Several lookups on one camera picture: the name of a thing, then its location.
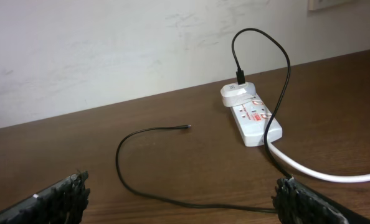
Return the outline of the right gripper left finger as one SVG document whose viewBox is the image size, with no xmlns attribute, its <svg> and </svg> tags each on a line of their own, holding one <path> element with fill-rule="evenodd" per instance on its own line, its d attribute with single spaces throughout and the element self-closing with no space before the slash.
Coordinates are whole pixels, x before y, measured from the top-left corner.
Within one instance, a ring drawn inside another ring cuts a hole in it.
<svg viewBox="0 0 370 224">
<path fill-rule="evenodd" d="M 88 205 L 88 172 L 72 174 L 0 211 L 0 224 L 79 224 Z"/>
</svg>

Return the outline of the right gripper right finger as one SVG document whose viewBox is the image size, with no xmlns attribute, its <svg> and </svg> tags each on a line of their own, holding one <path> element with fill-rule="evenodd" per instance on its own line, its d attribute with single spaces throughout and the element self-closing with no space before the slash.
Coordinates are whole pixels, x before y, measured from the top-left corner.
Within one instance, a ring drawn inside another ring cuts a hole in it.
<svg viewBox="0 0 370 224">
<path fill-rule="evenodd" d="M 299 183 L 277 180 L 273 206 L 282 224 L 370 224 L 370 219 Z"/>
</svg>

